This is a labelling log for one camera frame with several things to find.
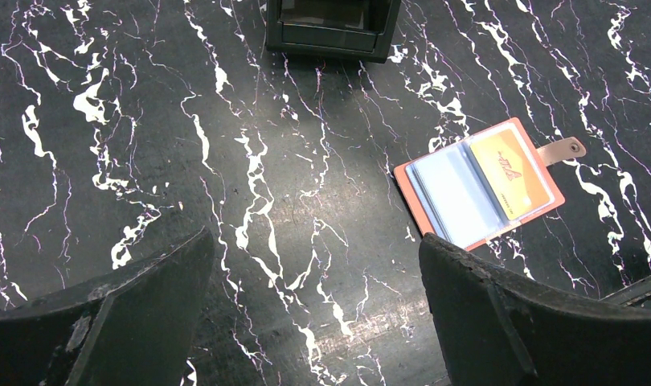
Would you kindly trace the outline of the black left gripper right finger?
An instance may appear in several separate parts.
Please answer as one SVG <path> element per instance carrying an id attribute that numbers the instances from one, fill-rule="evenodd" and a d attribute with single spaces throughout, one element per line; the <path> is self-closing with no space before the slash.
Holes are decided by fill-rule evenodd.
<path id="1" fill-rule="evenodd" d="M 454 385 L 651 385 L 651 309 L 532 281 L 427 234 L 419 263 Z"/>

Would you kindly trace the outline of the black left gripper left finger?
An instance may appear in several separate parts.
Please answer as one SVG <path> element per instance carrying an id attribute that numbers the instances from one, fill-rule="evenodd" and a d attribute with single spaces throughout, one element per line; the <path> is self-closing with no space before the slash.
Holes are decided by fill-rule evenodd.
<path id="1" fill-rule="evenodd" d="M 151 257 L 0 310 L 0 385 L 177 385 L 215 260 L 201 229 Z"/>

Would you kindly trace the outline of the brown leather card holder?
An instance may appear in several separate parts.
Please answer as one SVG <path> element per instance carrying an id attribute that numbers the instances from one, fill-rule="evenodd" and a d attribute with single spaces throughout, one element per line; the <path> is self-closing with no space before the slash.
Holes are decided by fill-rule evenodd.
<path id="1" fill-rule="evenodd" d="M 469 142 L 477 135 L 509 123 L 517 126 L 554 196 L 552 203 L 517 220 L 506 218 L 469 149 Z M 399 165 L 394 176 L 422 235 L 432 233 L 471 251 L 564 204 L 565 198 L 547 168 L 582 158 L 586 153 L 584 145 L 574 137 L 536 147 L 522 123 L 513 117 Z"/>

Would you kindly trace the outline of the orange VIP card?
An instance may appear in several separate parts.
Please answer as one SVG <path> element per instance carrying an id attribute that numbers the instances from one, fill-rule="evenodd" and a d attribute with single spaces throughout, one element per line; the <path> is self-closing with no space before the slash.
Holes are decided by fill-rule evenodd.
<path id="1" fill-rule="evenodd" d="M 517 126 L 509 123 L 469 142 L 508 220 L 517 220 L 554 200 L 543 175 Z"/>

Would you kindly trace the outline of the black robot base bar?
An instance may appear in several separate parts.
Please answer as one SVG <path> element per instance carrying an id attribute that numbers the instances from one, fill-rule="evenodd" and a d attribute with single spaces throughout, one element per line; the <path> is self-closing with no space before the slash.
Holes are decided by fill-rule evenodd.
<path id="1" fill-rule="evenodd" d="M 651 310 L 651 276 L 602 298 L 602 301 Z"/>

